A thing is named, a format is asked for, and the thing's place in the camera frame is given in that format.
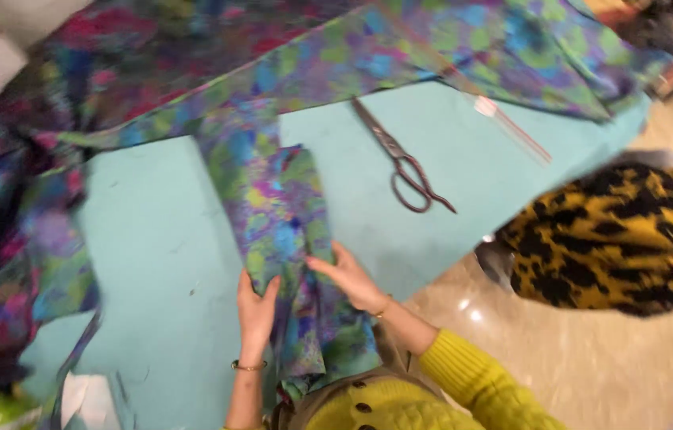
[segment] scissors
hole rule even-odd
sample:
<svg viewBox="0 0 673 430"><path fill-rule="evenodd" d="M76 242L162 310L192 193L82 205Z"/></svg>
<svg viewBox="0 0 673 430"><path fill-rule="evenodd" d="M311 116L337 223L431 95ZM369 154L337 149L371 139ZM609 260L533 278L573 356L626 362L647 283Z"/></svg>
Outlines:
<svg viewBox="0 0 673 430"><path fill-rule="evenodd" d="M394 173L392 173L390 184L392 185L392 191L394 191L395 197L398 198L400 203L414 212L424 213L427 212L427 210L429 210L429 208L432 206L433 200L437 200L445 205L445 207L447 207L451 212L457 213L456 208L453 207L453 205L450 204L448 200L445 200L432 191L432 187L429 185L429 180L427 179L427 175L424 173L424 170L421 168L421 164L419 164L419 162L414 157L410 156L408 152L406 152L400 146L398 141L394 139L394 137L384 130L376 118L374 118L373 115L371 115L370 112L365 108L365 106L363 106L363 103L360 103L360 100L358 100L356 97L352 97L350 103L352 104L352 108L355 109L355 112L357 112L358 116L360 117L360 120L362 120L365 126L369 128L379 144L392 158L392 161L394 162ZM418 182L414 181L408 175L408 172L406 172L403 168L403 161L407 161L408 164L413 166L416 174L421 179L421 184L418 184ZM398 190L398 176L402 178L403 181L405 181L405 183L408 184L412 189L418 191L418 193L421 194L421 197L424 198L424 205L422 207L416 207L408 203L408 201L403 198L403 195L400 194L400 191Z"/></svg>

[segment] woman's left hand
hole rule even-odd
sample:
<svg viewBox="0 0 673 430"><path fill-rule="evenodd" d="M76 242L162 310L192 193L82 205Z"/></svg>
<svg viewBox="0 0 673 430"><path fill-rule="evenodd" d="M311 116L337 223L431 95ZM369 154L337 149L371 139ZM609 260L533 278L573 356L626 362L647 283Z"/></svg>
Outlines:
<svg viewBox="0 0 673 430"><path fill-rule="evenodd" d="M238 366L254 367L262 363L275 318L275 297L281 287L281 277L274 277L265 296L260 297L252 288L252 280L246 269L238 278L238 322L241 323L241 357Z"/></svg>

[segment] turquoise table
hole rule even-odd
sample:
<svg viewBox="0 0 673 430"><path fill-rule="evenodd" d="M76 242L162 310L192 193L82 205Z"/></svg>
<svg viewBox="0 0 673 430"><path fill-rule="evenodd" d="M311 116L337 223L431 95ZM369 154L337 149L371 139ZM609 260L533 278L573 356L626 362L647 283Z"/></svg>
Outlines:
<svg viewBox="0 0 673 430"><path fill-rule="evenodd" d="M281 117L285 145L315 155L334 236L400 300L471 251L532 197L598 166L628 145L650 101L597 125L501 104L553 156L541 165L455 90L420 83L362 98L424 166L438 194L417 214L395 200L392 164L351 111L336 103ZM128 402L122 428L217 428L238 354L241 259L191 138L100 154L77 214L103 292L102 328L77 373L117 371ZM45 395L89 315L43 327L23 361L25 387Z"/></svg>

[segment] woman's right hand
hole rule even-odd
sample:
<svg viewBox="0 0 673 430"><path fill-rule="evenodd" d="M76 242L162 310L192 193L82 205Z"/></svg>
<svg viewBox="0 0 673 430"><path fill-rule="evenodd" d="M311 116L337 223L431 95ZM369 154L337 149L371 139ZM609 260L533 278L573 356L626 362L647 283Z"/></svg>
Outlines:
<svg viewBox="0 0 673 430"><path fill-rule="evenodd" d="M331 278L356 309L367 311L371 315L386 309L391 298L376 286L350 251L336 240L331 241L331 248L336 258L336 266L315 257L306 258L307 266Z"/></svg>

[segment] person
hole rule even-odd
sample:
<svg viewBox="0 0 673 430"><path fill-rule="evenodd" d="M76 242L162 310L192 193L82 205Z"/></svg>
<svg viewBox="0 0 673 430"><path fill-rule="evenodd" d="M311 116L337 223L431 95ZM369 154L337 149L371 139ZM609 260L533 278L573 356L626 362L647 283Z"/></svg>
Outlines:
<svg viewBox="0 0 673 430"><path fill-rule="evenodd" d="M279 405L263 424L261 408L262 352L273 327L275 278L259 297L246 270L238 280L238 319L241 355L236 363L225 429L247 430L411 430L565 428L549 415L532 393L484 351L449 330L438 329L412 314L382 292L338 242L332 244L336 265L308 257L307 265L330 277L357 309L377 317L408 351L421 370L456 402L453 406L417 378L398 360L339 381L306 395L291 406Z"/></svg>

